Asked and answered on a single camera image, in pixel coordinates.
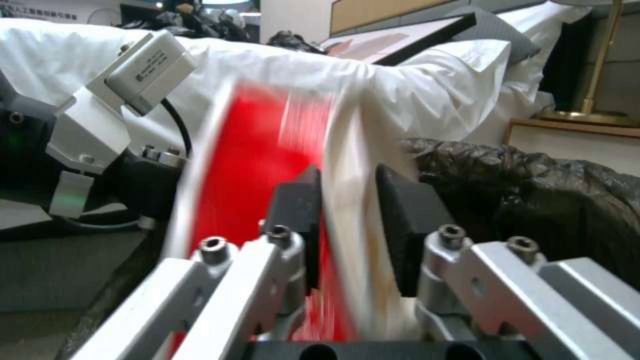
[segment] cable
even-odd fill
[[[189,137],[189,131],[187,131],[187,127],[184,125],[184,121],[182,121],[182,117],[175,110],[173,105],[169,102],[169,100],[162,99],[160,102],[162,106],[166,109],[166,111],[171,115],[173,121],[178,126],[178,130],[180,130],[180,135],[182,136],[182,141],[184,142],[184,149],[187,151],[187,156],[191,154],[191,138]]]
[[[64,222],[67,225],[70,225],[70,226],[75,227],[77,229],[90,231],[90,232],[93,232],[93,233],[138,229],[138,221],[137,220],[130,221],[130,222],[123,222],[121,224],[104,224],[104,225],[100,225],[100,224],[87,224],[86,222],[80,222],[80,221],[73,220],[73,219],[70,219],[70,218],[65,218],[65,217],[56,217],[56,218],[60,219],[62,222]]]

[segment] gray floor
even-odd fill
[[[80,314],[80,311],[1,314],[0,359],[53,359]]]
[[[0,229],[46,221],[29,205],[0,200]],[[141,232],[0,241],[0,359],[53,359]]]

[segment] black plastic bag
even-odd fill
[[[305,53],[327,54],[326,51],[307,43],[302,36],[294,34],[291,31],[278,31],[277,34],[273,35],[269,39],[267,45],[283,47],[289,50],[303,51]]]
[[[152,20],[134,20],[119,25],[123,29],[165,29],[174,36],[188,38],[222,38],[229,41],[248,42],[247,32],[236,25],[233,18],[220,11],[216,15],[204,12],[163,12]]]
[[[640,289],[639,178],[510,146],[403,145],[474,241],[528,236],[549,260],[586,256]]]

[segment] white bedding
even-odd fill
[[[497,143],[511,117],[527,117],[549,97],[538,95],[541,70],[562,22],[588,10],[546,3],[501,14],[543,50],[506,72],[507,42],[476,40],[438,45],[402,66],[380,67],[314,54],[215,39],[179,39],[199,68],[169,98],[195,133],[229,79],[358,96],[372,91],[403,136]],[[0,20],[0,69],[17,90],[53,105],[113,61],[119,47],[143,36],[90,25]],[[160,108],[139,119],[125,110],[133,146],[181,147],[178,132]]]
[[[547,2],[499,15],[502,20],[531,39],[541,51],[536,56],[507,69],[493,110],[464,141],[497,146],[503,143],[506,128],[512,118],[528,119],[543,108],[554,104],[551,94],[538,91],[542,70],[560,37],[562,24],[573,23],[589,11],[590,8],[575,8]]]

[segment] bolt head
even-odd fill
[[[221,236],[211,236],[200,242],[202,261],[208,265],[219,265],[229,258],[227,239]]]
[[[269,242],[286,249],[291,245],[291,230],[284,225],[274,225],[266,233]]]
[[[440,243],[449,250],[460,250],[467,232],[458,225],[447,224],[438,228]]]
[[[507,240],[507,248],[527,264],[533,264],[540,246],[526,236],[512,236]]]

